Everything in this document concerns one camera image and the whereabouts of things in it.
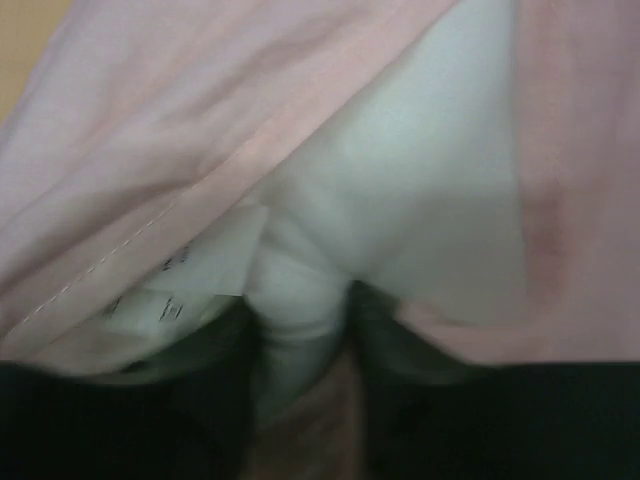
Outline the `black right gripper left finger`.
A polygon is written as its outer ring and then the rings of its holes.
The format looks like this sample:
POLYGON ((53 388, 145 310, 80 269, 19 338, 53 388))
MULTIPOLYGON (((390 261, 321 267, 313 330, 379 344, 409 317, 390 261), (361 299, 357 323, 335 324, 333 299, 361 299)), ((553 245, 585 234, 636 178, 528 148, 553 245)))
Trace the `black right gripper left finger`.
POLYGON ((111 386, 1 366, 4 479, 236 479, 252 435, 253 312, 235 300, 201 331, 111 386))

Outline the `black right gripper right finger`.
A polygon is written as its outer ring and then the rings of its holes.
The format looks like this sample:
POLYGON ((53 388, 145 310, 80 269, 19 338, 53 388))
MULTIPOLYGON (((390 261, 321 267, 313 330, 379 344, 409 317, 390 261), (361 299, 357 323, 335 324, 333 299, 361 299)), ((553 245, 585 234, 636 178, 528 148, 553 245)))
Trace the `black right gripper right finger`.
POLYGON ((395 307, 366 284, 349 290, 372 477, 638 477, 637 364, 478 367, 421 341, 395 307))

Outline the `white pillow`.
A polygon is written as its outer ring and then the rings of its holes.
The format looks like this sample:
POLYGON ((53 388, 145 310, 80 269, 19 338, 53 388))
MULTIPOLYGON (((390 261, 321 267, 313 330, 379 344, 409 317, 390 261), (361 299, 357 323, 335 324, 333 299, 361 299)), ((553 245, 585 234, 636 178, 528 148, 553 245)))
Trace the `white pillow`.
POLYGON ((513 166, 512 1, 462 1, 313 133, 245 204, 268 218, 238 298, 262 336, 261 424, 328 368, 362 281, 427 296, 473 324, 521 313, 524 242, 513 166))

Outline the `pink printed pillowcase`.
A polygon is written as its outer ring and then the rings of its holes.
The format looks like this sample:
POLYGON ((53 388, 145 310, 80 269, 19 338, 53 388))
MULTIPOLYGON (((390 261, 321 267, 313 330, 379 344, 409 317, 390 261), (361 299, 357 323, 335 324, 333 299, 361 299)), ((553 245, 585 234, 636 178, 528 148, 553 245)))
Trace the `pink printed pillowcase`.
MULTIPOLYGON (((95 316, 254 196, 460 2, 75 2, 1 130, 2 363, 147 384, 122 372, 152 343, 95 316)), ((473 324, 430 297, 353 284, 467 364, 639 367, 639 5, 512 2, 523 310, 473 324)), ((258 317, 235 299, 255 324, 236 479, 376 479, 349 290, 336 356, 268 424, 258 317)))

